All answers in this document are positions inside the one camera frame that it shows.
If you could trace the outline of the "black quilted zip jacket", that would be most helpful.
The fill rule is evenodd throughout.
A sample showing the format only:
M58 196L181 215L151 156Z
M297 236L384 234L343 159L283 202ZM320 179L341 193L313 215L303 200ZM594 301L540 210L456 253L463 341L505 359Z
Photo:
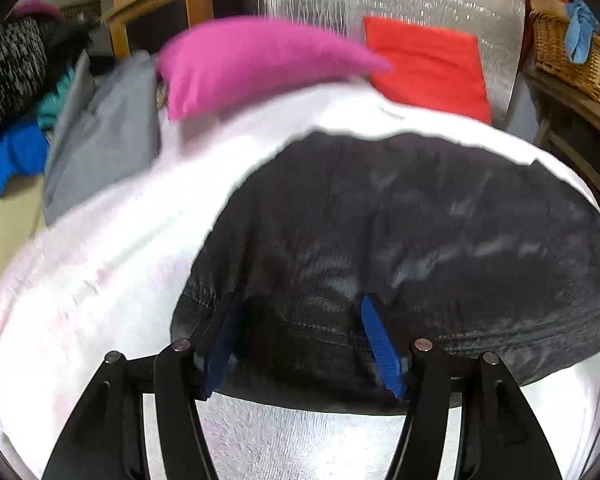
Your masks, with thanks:
M314 132L242 182L176 304L183 338L239 299L222 393L321 411L403 413L360 317L400 346L499 354L536 382L600 351L600 213L539 162L414 133Z

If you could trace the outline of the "blue jacket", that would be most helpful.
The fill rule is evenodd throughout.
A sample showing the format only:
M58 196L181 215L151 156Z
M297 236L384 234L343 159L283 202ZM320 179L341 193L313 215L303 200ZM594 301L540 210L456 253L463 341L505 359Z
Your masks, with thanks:
M24 118L0 135L0 196L12 177L42 174L48 142L33 118Z

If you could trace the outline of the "grey coat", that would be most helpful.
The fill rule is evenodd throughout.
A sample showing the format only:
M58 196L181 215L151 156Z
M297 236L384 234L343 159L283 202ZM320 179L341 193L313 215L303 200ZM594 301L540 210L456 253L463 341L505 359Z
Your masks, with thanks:
M82 52L50 140L42 194L45 223L151 166L160 150L158 78L140 51L95 77Z

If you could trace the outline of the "wooden side table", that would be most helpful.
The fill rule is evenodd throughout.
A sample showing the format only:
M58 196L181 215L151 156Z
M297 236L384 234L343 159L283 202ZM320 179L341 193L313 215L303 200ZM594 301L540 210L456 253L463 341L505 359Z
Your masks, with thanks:
M600 104L533 67L524 80L540 118L534 143L585 180L600 205Z

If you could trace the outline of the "teal garment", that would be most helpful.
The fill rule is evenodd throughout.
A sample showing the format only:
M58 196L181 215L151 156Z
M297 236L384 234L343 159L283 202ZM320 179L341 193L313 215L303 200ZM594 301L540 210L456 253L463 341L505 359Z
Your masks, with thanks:
M58 79L55 87L35 105L33 116L42 131L52 130L55 127L58 116L64 108L73 77L74 69L69 67Z

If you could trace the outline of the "red pillow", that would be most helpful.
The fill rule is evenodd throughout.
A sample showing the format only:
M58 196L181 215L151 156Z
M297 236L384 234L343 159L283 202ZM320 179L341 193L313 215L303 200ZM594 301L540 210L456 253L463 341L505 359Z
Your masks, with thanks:
M366 46L391 64L370 76L387 99L492 122L477 37L380 16L363 25Z

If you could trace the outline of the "maroon garment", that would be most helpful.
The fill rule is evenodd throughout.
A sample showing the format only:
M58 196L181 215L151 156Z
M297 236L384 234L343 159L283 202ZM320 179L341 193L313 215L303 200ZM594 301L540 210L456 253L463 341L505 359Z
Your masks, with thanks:
M10 15L14 18L42 15L60 22L65 19L58 6L43 0L21 0L12 8Z

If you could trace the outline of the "black white speckled garment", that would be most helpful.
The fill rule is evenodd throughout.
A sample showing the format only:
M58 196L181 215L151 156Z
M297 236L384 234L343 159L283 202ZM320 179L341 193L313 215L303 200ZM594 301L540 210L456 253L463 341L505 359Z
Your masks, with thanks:
M0 26L0 126L31 104L46 77L43 37L34 18Z

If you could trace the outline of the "cream sofa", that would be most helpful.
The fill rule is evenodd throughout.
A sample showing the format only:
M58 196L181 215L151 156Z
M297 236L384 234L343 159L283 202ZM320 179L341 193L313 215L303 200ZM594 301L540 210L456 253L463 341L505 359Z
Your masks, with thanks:
M18 250L45 226L42 188L42 176L14 177L0 196L0 277Z

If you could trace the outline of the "light blue cloth in basket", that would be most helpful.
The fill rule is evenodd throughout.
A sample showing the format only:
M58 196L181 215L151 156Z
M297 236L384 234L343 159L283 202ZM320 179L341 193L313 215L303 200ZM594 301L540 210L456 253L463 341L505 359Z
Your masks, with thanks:
M594 32L598 21L591 9L583 1L571 1L566 5L569 16L564 46L569 61L582 65L588 60Z

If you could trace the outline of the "magenta pillow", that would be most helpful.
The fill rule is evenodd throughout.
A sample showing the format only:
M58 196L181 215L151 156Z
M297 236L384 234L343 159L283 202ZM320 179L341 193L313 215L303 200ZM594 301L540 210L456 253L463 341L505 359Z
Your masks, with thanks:
M331 30L279 18L221 18L187 29L158 53L172 120L216 112L277 90L365 77L389 62Z

